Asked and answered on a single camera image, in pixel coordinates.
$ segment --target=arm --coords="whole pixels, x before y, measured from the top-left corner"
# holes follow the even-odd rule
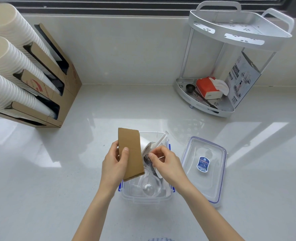
[[[149,153],[149,157],[162,177],[185,199],[210,241],[244,240],[189,181],[180,159],[172,151],[161,146]]]
[[[102,162],[99,189],[87,209],[72,241],[98,241],[105,223],[107,210],[115,191],[125,176],[129,150],[125,147],[119,160],[118,141],[111,148]]]

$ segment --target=left hand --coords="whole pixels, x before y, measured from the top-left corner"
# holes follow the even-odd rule
[[[99,189],[109,191],[114,194],[117,187],[125,176],[129,149],[125,147],[122,150],[122,157],[119,159],[118,140],[113,142],[108,154],[102,162],[102,172]]]

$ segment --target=shelf handle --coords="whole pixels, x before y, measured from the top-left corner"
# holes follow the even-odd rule
[[[242,10],[242,6],[239,2],[230,2],[230,1],[204,1],[198,5],[196,11],[199,11],[204,6],[225,6],[225,7],[235,7],[237,11]]]
[[[291,33],[294,28],[294,19],[286,14],[283,14],[280,11],[277,11],[273,8],[268,8],[265,12],[263,12],[262,17],[265,17],[267,14],[273,15],[274,17],[278,18],[279,20],[284,21],[288,24],[288,33]]]

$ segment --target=checkered cloth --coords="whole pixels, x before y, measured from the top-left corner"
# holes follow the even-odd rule
[[[162,237],[162,238],[152,238],[152,239],[149,239],[148,241],[174,241],[174,240],[171,238]]]

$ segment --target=stack of paper cups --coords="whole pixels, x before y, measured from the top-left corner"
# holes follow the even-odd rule
[[[21,117],[15,113],[5,110],[13,101],[19,102],[27,107],[35,109],[49,117],[56,118],[56,114],[32,94],[16,86],[11,81],[0,75],[0,113],[11,117]]]
[[[17,9],[9,3],[0,3],[0,36],[5,37],[8,41],[10,41],[33,63],[39,64],[39,62],[31,56],[25,48],[23,48],[24,45],[30,44],[34,41],[58,66],[49,49],[31,25],[24,19]]]
[[[140,136],[141,155],[144,156],[150,152],[151,142]]]
[[[47,86],[60,94],[60,91],[36,65],[34,65],[21,51],[15,48],[7,39],[0,37],[0,75],[24,89],[30,89],[28,85],[23,84],[13,76],[14,73],[22,72],[23,69],[28,70]]]

